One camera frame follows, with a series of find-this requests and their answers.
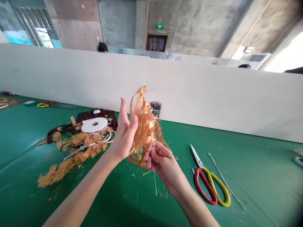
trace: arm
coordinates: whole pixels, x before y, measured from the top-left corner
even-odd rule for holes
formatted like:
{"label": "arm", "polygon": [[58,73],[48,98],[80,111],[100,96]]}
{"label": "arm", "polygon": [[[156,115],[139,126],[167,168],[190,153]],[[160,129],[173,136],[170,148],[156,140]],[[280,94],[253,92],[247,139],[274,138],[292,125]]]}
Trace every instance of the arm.
{"label": "arm", "polygon": [[163,144],[155,141],[146,152],[144,160],[148,168],[158,172],[192,227],[220,227],[200,196],[190,186],[173,154]]}
{"label": "arm", "polygon": [[129,122],[126,102],[121,98],[118,129],[110,148],[48,218],[43,227],[81,225],[107,176],[120,161],[128,156],[137,126],[137,116],[133,115]]}

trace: air conditioner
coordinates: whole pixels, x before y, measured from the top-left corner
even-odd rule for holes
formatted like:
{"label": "air conditioner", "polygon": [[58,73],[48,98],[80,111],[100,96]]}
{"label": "air conditioner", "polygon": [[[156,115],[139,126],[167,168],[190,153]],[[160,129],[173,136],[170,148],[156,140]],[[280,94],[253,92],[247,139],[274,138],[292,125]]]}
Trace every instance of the air conditioner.
{"label": "air conditioner", "polygon": [[251,69],[258,69],[265,60],[269,57],[270,53],[267,54],[252,54],[248,61],[249,65],[251,66]]}

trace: door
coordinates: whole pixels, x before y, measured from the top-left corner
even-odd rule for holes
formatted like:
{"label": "door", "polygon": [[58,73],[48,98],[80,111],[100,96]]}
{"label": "door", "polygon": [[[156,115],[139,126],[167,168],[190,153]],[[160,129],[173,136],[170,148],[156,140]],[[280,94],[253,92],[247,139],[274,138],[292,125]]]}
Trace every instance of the door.
{"label": "door", "polygon": [[146,50],[164,52],[167,36],[148,35]]}

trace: scissor blade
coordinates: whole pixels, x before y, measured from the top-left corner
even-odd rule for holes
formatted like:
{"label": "scissor blade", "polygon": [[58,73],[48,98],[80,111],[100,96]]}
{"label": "scissor blade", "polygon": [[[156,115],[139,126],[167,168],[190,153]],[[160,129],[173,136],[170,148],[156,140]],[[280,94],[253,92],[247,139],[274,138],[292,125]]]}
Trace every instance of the scissor blade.
{"label": "scissor blade", "polygon": [[198,166],[199,166],[201,169],[204,169],[204,165],[203,165],[202,161],[200,160],[200,158],[199,158],[197,152],[195,151],[194,147],[193,147],[191,144],[190,144],[190,146],[192,147],[193,155],[194,155],[195,158],[196,158],[196,161],[197,161]]}

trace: hand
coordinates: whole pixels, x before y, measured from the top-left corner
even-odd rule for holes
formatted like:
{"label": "hand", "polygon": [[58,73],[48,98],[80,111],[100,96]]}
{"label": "hand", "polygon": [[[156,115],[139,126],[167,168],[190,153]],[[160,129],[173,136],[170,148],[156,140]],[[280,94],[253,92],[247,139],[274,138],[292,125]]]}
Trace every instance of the hand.
{"label": "hand", "polygon": [[121,98],[118,129],[115,138],[109,147],[110,153],[114,155],[119,162],[129,156],[137,127],[138,117],[132,115],[130,121],[128,120],[126,101]]}
{"label": "hand", "polygon": [[166,188],[175,198],[190,187],[172,152],[159,141],[155,141],[147,150],[144,161],[149,169],[158,172]]}

